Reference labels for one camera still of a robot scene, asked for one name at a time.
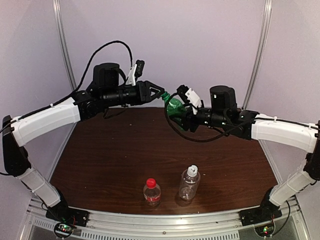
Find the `green plastic bottle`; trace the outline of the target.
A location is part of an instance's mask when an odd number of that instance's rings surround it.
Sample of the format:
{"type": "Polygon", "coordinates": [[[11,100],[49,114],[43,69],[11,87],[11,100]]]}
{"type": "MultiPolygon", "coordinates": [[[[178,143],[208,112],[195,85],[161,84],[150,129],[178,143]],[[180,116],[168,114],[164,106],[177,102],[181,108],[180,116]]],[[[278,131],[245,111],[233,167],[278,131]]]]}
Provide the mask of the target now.
{"type": "Polygon", "coordinates": [[[168,117],[170,118],[170,116],[172,115],[183,115],[183,113],[187,111],[183,103],[179,99],[174,97],[171,100],[169,100],[170,96],[171,95],[166,91],[163,95],[161,95],[161,98],[165,104],[169,102],[166,108],[168,117]]]}

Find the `clear bottle red label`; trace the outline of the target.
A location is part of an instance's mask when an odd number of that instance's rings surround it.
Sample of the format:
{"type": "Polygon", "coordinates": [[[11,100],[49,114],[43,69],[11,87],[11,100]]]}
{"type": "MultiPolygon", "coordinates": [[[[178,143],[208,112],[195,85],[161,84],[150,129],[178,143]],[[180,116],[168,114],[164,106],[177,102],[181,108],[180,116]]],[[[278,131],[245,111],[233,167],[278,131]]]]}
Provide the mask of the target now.
{"type": "Polygon", "coordinates": [[[160,204],[161,202],[161,188],[160,186],[156,183],[155,188],[148,188],[145,186],[143,188],[143,196],[146,201],[146,203],[152,207],[156,207],[160,204]]]}

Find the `red bottle cap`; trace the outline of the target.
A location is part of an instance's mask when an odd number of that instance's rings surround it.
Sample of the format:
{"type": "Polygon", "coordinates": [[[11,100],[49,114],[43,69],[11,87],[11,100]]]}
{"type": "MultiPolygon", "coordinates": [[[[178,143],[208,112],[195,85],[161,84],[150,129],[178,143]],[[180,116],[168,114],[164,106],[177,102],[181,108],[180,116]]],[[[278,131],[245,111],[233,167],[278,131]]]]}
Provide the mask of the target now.
{"type": "Polygon", "coordinates": [[[148,178],[146,180],[146,186],[149,188],[149,189],[153,189],[155,188],[157,185],[156,183],[156,180],[154,178],[148,178]]]}

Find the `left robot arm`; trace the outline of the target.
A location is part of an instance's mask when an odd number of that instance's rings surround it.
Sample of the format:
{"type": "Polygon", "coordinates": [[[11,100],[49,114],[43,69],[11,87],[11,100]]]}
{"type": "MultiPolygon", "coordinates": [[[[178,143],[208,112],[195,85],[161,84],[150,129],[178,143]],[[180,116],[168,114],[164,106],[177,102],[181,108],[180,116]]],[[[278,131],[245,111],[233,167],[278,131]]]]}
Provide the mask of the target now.
{"type": "Polygon", "coordinates": [[[117,63],[96,65],[87,89],[75,91],[60,103],[53,103],[42,110],[3,118],[1,132],[5,171],[43,200],[61,222],[69,221],[72,211],[63,195],[30,163],[25,145],[63,126],[106,113],[110,107],[141,106],[160,98],[165,92],[163,87],[148,80],[139,80],[144,65],[144,61],[137,60],[128,76],[117,63]]]}

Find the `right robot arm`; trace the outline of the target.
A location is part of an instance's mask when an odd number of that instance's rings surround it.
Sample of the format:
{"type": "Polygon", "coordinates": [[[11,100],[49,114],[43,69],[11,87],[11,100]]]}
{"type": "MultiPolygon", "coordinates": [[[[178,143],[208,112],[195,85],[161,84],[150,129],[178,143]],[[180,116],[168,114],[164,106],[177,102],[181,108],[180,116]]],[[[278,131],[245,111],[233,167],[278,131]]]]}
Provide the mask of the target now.
{"type": "Polygon", "coordinates": [[[192,88],[179,86],[169,97],[179,96],[179,104],[173,106],[172,112],[164,112],[168,124],[176,123],[190,132],[195,132],[198,126],[206,126],[220,133],[204,139],[205,143],[233,135],[246,140],[292,146],[307,153],[303,167],[266,192],[256,210],[259,220],[268,220],[290,197],[320,180],[319,123],[301,123],[243,110],[237,106],[235,90],[226,85],[213,86],[209,92],[211,106],[205,107],[192,88]]]}

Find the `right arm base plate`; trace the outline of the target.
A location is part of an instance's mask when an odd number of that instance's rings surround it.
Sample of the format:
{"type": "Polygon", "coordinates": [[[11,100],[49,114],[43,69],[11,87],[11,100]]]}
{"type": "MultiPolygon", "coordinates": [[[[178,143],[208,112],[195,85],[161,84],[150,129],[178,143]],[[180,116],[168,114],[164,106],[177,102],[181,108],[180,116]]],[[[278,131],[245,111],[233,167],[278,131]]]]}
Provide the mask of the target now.
{"type": "Polygon", "coordinates": [[[280,218],[282,212],[276,208],[271,209],[269,207],[254,207],[244,209],[239,212],[242,226],[255,225],[263,222],[271,221],[274,218],[280,218]]]}

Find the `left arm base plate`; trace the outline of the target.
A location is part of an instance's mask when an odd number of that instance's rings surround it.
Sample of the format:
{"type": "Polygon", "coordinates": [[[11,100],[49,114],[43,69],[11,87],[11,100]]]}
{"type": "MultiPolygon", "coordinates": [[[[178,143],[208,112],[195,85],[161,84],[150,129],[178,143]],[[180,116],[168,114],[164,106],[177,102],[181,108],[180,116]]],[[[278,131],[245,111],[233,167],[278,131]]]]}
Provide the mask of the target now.
{"type": "Polygon", "coordinates": [[[89,212],[71,207],[64,209],[49,207],[46,211],[45,217],[72,226],[86,227],[89,212]]]}

